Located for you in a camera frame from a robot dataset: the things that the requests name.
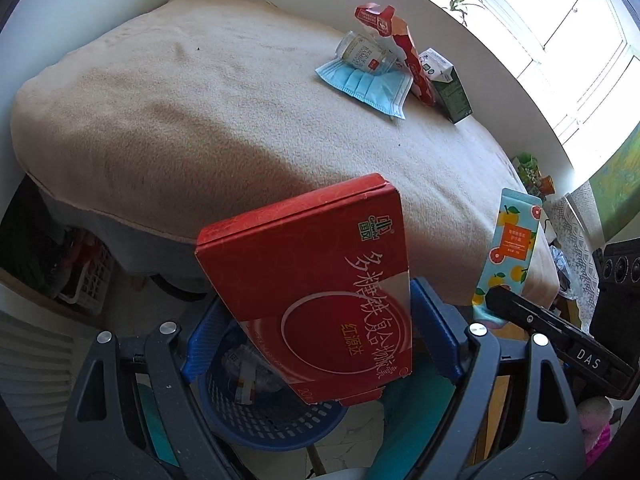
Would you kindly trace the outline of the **red medicine box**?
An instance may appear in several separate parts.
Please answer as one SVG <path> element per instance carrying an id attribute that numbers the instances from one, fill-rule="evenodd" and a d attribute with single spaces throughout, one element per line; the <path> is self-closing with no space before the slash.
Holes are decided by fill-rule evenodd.
<path id="1" fill-rule="evenodd" d="M 380 174 L 206 226 L 195 258 L 306 403 L 376 400 L 411 374 L 404 218 L 398 191 Z"/>

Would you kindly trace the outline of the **citrus pattern juice carton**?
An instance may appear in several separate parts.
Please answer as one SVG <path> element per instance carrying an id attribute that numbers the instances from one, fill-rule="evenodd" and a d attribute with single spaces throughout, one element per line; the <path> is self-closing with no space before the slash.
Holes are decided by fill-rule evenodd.
<path id="1" fill-rule="evenodd" d="M 541 200 L 526 193 L 504 188 L 494 236 L 472 297 L 473 318 L 490 328 L 501 328 L 506 321 L 492 314 L 487 305 L 488 290 L 503 287 L 523 291 L 536 244 Z"/>

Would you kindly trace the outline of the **green white milk carton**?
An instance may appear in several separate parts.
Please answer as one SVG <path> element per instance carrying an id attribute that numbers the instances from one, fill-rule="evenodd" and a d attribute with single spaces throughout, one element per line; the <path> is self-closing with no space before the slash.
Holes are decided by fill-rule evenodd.
<path id="1" fill-rule="evenodd" d="M 433 48 L 419 54 L 419 60 L 437 93 L 437 102 L 450 122 L 457 124 L 472 115 L 472 107 L 462 82 L 449 62 Z"/>

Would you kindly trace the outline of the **blue surgical face mask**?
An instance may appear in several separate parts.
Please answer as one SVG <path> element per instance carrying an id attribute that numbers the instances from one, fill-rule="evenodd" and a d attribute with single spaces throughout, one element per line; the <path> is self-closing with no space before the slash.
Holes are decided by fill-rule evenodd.
<path id="1" fill-rule="evenodd" d="M 316 69 L 322 81 L 346 96 L 367 104 L 383 115 L 405 119 L 404 104 L 413 85 L 412 76 L 392 68 L 373 75 L 342 60 L 333 60 Z"/>

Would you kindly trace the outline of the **clear labelled plastic jar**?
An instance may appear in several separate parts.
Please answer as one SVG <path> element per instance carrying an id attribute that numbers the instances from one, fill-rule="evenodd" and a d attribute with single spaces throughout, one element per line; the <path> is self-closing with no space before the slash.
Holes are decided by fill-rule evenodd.
<path id="1" fill-rule="evenodd" d="M 397 63 L 397 56 L 367 36 L 348 32 L 340 41 L 335 55 L 357 70 L 382 75 Z"/>

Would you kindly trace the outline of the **red patterned carton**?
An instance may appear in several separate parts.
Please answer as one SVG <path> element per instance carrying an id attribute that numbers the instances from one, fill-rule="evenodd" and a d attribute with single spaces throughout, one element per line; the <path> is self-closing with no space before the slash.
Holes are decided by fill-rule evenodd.
<path id="1" fill-rule="evenodd" d="M 422 67 L 419 52 L 410 34 L 410 29 L 393 6 L 382 8 L 377 3 L 357 6 L 356 20 L 367 33 L 385 50 L 396 56 L 400 65 L 412 76 L 412 93 L 425 105 L 436 105 L 436 94 L 431 81 Z"/>

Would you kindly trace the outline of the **black speaker box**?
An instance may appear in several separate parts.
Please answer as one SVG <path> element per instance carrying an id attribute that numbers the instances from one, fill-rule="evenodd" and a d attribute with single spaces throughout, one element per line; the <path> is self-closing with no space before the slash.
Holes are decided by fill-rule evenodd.
<path id="1" fill-rule="evenodd" d="M 630 366 L 639 365 L 639 239 L 610 243 L 592 258 L 599 296 L 590 334 Z"/>

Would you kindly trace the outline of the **blue plastic waste basket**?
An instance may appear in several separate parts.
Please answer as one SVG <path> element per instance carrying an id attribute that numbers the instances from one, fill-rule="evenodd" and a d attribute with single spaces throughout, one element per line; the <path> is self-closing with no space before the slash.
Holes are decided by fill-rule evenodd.
<path id="1" fill-rule="evenodd" d="M 326 437 L 347 413 L 337 402 L 309 405 L 300 400 L 235 322 L 195 383 L 216 434 L 259 451 L 306 448 Z"/>

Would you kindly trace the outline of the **white plastic crate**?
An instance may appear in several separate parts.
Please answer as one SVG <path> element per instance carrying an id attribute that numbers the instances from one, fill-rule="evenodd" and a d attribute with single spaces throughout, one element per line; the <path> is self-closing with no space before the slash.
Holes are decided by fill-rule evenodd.
<path id="1" fill-rule="evenodd" d="M 98 316 L 104 307 L 115 260 L 99 240 L 81 249 L 79 258 L 70 267 L 70 277 L 58 300 L 86 315 Z"/>

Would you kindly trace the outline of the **green patterned shopping bag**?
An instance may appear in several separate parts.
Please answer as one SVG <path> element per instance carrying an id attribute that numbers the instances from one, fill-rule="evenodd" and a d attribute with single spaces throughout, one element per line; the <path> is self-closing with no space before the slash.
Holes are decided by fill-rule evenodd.
<path id="1" fill-rule="evenodd" d="M 545 202 L 549 196 L 555 193 L 552 177 L 542 175 L 538 160 L 534 155 L 522 153 L 513 157 L 511 162 L 528 194 Z"/>

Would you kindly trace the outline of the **beige table blanket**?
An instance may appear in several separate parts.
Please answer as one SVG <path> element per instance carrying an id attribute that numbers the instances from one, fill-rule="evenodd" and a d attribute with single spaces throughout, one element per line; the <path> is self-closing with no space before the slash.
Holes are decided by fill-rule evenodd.
<path id="1" fill-rule="evenodd" d="M 15 157 L 56 220 L 173 278 L 201 276 L 204 226 L 377 172 L 400 193 L 411 272 L 464 306 L 521 181 L 473 118 L 410 99 L 390 119 L 325 84 L 340 37 L 261 1 L 170 0 L 22 84 Z"/>

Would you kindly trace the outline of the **window frame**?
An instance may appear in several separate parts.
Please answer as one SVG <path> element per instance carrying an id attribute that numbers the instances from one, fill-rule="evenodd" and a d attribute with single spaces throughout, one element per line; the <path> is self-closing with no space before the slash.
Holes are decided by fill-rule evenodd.
<path id="1" fill-rule="evenodd" d="M 620 0 L 469 0 L 469 29 L 525 89 L 575 168 L 638 124 L 639 31 Z"/>

